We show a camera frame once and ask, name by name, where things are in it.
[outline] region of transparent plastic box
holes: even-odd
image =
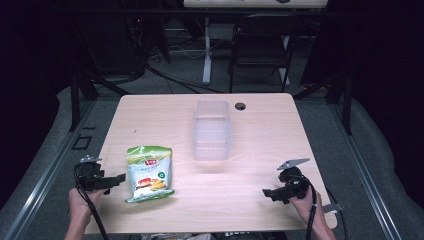
[[[193,125],[194,159],[228,159],[231,149],[231,119],[228,102],[198,101]]]

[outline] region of cable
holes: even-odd
[[[218,91],[218,90],[215,90],[215,89],[212,89],[212,88],[208,88],[208,87],[204,87],[202,85],[192,83],[192,82],[190,82],[188,80],[185,80],[185,79],[182,79],[182,78],[179,78],[179,77],[175,77],[175,76],[171,76],[169,74],[165,74],[163,72],[160,72],[160,71],[158,71],[158,70],[150,67],[149,65],[146,66],[146,70],[148,70],[148,71],[150,71],[150,72],[152,72],[152,73],[154,73],[154,74],[156,74],[156,75],[164,78],[167,81],[175,82],[175,83],[177,83],[177,84],[179,84],[179,85],[181,85],[181,86],[183,86],[183,87],[185,87],[185,88],[193,91],[194,93],[199,93],[199,92],[196,91],[195,89],[193,89],[192,87],[201,88],[201,89],[212,91],[212,92],[215,92],[215,93],[223,93],[221,91]],[[186,82],[183,83],[183,82],[180,82],[178,80],[175,80],[174,78],[178,78],[178,79],[184,80]]]
[[[74,178],[77,185],[77,190],[80,196],[87,202],[88,207],[90,208],[91,213],[94,216],[94,219],[96,220],[97,225],[99,226],[100,233],[103,236],[103,239],[108,240],[109,237],[106,234],[106,230],[103,226],[102,220],[100,219],[99,213],[97,212],[96,206],[94,206],[94,203],[91,201],[90,197],[88,196],[87,192],[83,189],[81,183],[78,180],[78,174],[77,169],[79,168],[81,164],[78,163],[74,166]]]
[[[310,187],[311,187],[311,191],[312,191],[312,206],[311,206],[311,211],[309,213],[309,220],[308,220],[308,227],[306,228],[306,240],[310,240],[311,239],[311,235],[312,235],[312,226],[314,224],[314,218],[315,218],[315,213],[316,213],[316,209],[317,209],[317,194],[316,194],[316,190],[314,188],[314,185],[312,185],[312,183],[309,181],[309,179],[305,176],[296,176],[296,175],[287,175],[286,177],[292,177],[292,178],[296,178],[299,179],[301,181],[305,181]]]
[[[333,199],[334,204],[338,204],[339,202],[336,200],[336,198],[334,197],[334,195],[331,193],[330,189],[328,189],[327,187],[325,187],[325,190],[327,190],[328,195],[330,195],[330,197]],[[342,219],[343,233],[345,235],[345,239],[348,240],[348,233],[347,233],[346,221],[344,219],[343,211],[339,211],[338,213],[340,213],[340,218]]]

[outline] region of snack bag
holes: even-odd
[[[126,202],[157,199],[174,193],[171,183],[172,149],[138,146],[127,150],[128,171],[133,197]]]

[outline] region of black chair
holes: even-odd
[[[295,16],[251,14],[241,17],[233,30],[233,45],[228,68],[229,92],[233,92],[234,66],[272,68],[271,74],[274,74],[278,68],[285,68],[281,87],[281,92],[284,92],[293,54],[293,43],[302,31],[302,21]],[[283,36],[289,37],[286,46]]]

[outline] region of table top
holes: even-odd
[[[198,100],[230,105],[232,148],[228,160],[196,161],[191,153],[194,110]],[[234,106],[244,103],[240,111]],[[126,203],[128,181],[100,199],[98,211],[107,233],[205,233],[302,229],[291,204],[272,202],[262,189],[283,187],[277,167],[289,159],[310,158],[299,165],[330,200],[289,94],[182,94],[122,97],[100,157],[105,177],[127,173],[126,151],[135,146],[172,148],[171,188],[162,199]],[[334,214],[326,214],[331,228]],[[86,234],[99,233],[93,220]]]
[[[184,0],[192,8],[325,8],[328,0]]]

